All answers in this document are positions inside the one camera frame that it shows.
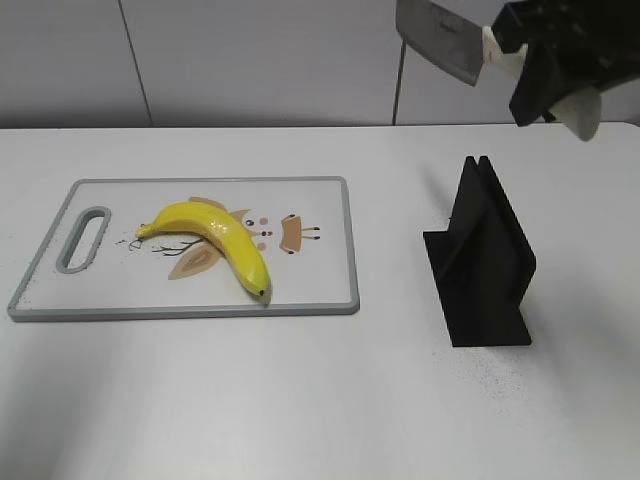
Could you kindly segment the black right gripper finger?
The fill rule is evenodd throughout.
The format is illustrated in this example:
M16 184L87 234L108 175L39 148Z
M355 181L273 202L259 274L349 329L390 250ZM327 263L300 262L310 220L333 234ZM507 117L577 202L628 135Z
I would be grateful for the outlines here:
M542 1L505 3L492 25L492 32L504 53L516 53L542 30Z
M516 124L528 126L540 117L553 117L573 127L589 123L594 116L591 66L591 57L584 51L529 43L509 103Z

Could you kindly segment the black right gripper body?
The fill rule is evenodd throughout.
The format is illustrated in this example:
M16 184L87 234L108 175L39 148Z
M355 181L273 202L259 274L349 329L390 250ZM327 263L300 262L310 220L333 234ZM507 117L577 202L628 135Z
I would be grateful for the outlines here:
M541 1L544 91L607 91L639 78L637 1Z

